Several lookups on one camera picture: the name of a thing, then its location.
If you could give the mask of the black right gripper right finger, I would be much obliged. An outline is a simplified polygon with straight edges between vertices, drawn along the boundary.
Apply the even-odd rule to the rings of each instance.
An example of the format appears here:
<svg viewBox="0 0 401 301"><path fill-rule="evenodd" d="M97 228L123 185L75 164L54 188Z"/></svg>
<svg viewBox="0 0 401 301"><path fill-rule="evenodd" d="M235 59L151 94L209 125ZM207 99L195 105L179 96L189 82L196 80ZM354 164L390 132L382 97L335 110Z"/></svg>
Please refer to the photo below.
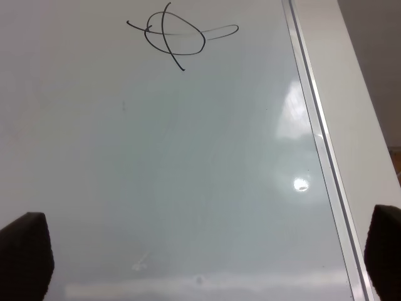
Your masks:
<svg viewBox="0 0 401 301"><path fill-rule="evenodd" d="M364 262L380 300L400 300L400 209L376 205Z"/></svg>

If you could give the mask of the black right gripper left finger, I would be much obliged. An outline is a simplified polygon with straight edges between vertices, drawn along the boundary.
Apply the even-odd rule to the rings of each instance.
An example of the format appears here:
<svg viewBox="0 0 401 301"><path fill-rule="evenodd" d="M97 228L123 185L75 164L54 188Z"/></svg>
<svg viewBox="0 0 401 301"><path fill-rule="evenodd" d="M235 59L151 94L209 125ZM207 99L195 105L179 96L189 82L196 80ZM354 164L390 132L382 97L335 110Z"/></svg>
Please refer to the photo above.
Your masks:
<svg viewBox="0 0 401 301"><path fill-rule="evenodd" d="M44 213L26 213L1 229L1 300L43 300L54 268Z"/></svg>

